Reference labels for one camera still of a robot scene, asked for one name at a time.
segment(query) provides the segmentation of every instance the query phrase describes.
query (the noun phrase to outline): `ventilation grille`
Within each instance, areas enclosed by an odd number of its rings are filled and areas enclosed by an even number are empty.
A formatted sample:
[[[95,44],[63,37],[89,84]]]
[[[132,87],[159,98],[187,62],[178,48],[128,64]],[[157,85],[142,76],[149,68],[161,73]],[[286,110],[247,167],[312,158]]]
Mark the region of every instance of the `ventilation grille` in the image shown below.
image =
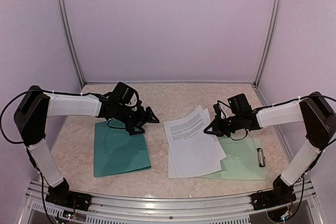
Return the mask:
[[[43,204],[39,202],[33,203],[33,209],[40,211],[40,212],[44,212]],[[61,216],[63,213],[63,210],[58,207],[47,206],[47,212],[48,214],[52,216],[57,216],[57,214]],[[86,223],[89,223],[89,224],[145,224],[147,223],[149,224],[153,222],[150,222],[150,221],[148,222],[146,221],[128,222],[128,221],[123,221],[123,220],[115,220],[111,218],[103,218],[103,217],[94,216],[94,215],[86,215]],[[247,215],[247,216],[238,217],[238,218],[221,219],[221,220],[216,220],[216,221],[211,221],[211,222],[196,221],[196,222],[193,222],[193,224],[251,224],[251,222],[250,222],[250,217]]]
[[[113,220],[107,218],[101,218],[96,216],[87,215],[86,223],[89,224],[140,224],[140,223],[153,223],[153,222],[127,222],[122,220]],[[230,219],[222,219],[214,222],[193,222],[197,224],[250,224],[250,217],[244,216],[239,218],[230,218]]]
[[[48,214],[50,214],[52,216],[57,216],[57,214],[59,216],[62,215],[62,210],[61,209],[57,209],[56,207],[48,207],[48,206],[46,206],[46,208],[47,208]],[[44,207],[43,207],[42,203],[34,202],[33,203],[33,209],[37,210],[37,211],[40,211],[40,212],[44,212]]]

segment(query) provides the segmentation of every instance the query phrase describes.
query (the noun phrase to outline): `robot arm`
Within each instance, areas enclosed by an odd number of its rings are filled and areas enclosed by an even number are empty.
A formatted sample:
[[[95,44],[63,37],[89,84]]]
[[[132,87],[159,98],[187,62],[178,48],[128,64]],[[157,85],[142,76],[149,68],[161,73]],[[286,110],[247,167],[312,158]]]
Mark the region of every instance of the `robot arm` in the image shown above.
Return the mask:
[[[289,199],[296,200],[293,193],[294,183],[315,165],[336,132],[336,115],[333,109],[319,92],[314,92],[300,101],[254,110],[244,94],[229,98],[228,102],[234,116],[226,118],[219,103],[215,104],[215,119],[205,128],[205,133],[230,137],[240,129],[252,131],[285,123],[305,124],[306,140],[287,169],[274,181],[274,189],[252,195],[255,210],[285,204]]]
[[[119,82],[112,92],[101,95],[55,93],[42,90],[39,86],[30,87],[14,114],[15,124],[27,147],[32,164],[43,174],[49,184],[48,202],[87,210],[90,195],[69,191],[67,181],[58,170],[45,141],[46,119],[58,115],[85,115],[97,118],[117,119],[125,124],[130,135],[144,133],[146,123],[159,123],[152,109],[141,106],[137,91]]]

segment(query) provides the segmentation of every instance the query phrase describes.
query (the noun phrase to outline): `metal clip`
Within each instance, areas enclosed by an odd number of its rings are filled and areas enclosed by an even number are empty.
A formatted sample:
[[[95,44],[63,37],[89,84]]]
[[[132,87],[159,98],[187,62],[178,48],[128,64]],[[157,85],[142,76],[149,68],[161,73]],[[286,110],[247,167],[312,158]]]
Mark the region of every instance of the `metal clip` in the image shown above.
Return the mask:
[[[265,156],[264,156],[263,149],[262,148],[257,148],[257,153],[258,153],[259,167],[266,167],[266,162],[265,162]]]

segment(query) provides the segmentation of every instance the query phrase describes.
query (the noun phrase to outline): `teal folder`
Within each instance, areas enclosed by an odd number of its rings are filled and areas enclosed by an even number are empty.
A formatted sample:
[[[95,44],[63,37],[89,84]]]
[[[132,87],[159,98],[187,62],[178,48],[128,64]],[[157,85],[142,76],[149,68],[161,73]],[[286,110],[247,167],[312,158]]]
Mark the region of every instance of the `teal folder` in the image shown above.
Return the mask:
[[[125,127],[117,120],[109,125]],[[105,121],[96,123],[94,139],[95,178],[151,168],[144,134],[130,136],[126,130],[109,128]]]

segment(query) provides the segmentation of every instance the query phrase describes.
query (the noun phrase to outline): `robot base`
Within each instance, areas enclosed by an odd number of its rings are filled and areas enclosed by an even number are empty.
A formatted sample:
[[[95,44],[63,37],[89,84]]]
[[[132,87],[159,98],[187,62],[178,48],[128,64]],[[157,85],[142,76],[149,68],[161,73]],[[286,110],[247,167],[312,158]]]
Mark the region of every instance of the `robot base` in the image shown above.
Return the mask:
[[[68,200],[59,201],[47,195],[46,201],[59,205],[62,207],[67,207],[75,210],[88,211],[91,204],[92,196],[89,194],[83,194],[76,191],[68,191]]]
[[[294,191],[289,194],[286,199],[272,200],[274,198],[273,190],[252,194],[251,198],[254,211],[284,205],[290,203],[290,201],[294,202],[296,200]]]

